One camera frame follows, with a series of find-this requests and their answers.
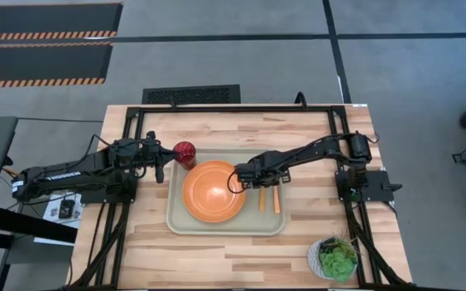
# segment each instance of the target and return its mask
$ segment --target wooden table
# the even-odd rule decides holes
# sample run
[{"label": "wooden table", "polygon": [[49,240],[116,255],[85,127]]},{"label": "wooden table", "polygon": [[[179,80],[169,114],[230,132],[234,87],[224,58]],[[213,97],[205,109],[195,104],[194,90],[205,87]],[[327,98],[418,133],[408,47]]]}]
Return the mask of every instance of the wooden table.
[{"label": "wooden table", "polygon": [[[126,109],[125,105],[108,107],[101,134],[104,140],[121,138]],[[358,130],[375,137],[368,107],[346,105],[346,112],[351,132]],[[337,123],[338,131],[342,132],[340,121]],[[179,141],[191,141],[197,148],[289,150],[330,134],[327,114],[323,112],[149,113],[145,115],[143,137],[147,130],[154,130],[162,146],[168,149]],[[382,160],[377,145],[371,145],[371,153],[373,160],[368,168],[379,169]],[[139,182],[136,201],[130,207],[119,288],[357,286],[356,276],[339,284],[314,276],[307,265],[307,251],[313,242],[333,234],[349,237],[345,211],[337,199],[333,160],[291,169],[292,182],[285,197],[286,226],[272,237],[172,233],[165,218],[171,167],[169,163],[164,169],[163,184],[155,182],[153,171]],[[375,245],[396,273],[411,281],[394,213],[379,202],[366,206]],[[74,279],[87,266],[99,210],[100,205],[88,205],[83,211],[72,257]],[[95,253],[100,248],[105,217],[104,211]],[[362,255],[366,280],[372,281],[364,250]],[[113,251],[108,258],[104,283],[110,281]]]}]

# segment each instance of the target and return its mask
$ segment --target red cup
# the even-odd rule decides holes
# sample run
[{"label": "red cup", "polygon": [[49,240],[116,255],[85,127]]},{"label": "red cup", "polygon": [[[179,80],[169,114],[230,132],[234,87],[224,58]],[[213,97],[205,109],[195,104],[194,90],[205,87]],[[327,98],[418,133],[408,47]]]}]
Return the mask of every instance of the red cup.
[{"label": "red cup", "polygon": [[192,170],[197,165],[195,159],[195,146],[191,142],[182,141],[174,146],[174,151],[179,153],[176,161],[185,169]]}]

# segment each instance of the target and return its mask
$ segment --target orange plate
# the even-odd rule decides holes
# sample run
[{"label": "orange plate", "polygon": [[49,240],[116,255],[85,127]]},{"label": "orange plate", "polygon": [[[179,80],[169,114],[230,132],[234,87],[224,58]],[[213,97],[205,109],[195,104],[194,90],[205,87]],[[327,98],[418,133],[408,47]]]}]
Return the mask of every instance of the orange plate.
[{"label": "orange plate", "polygon": [[[186,209],[205,222],[222,222],[234,217],[246,200],[245,193],[234,194],[227,189],[227,178],[234,170],[223,161],[208,161],[194,167],[183,183]],[[236,175],[231,177],[230,188],[235,192],[242,189]]]}]

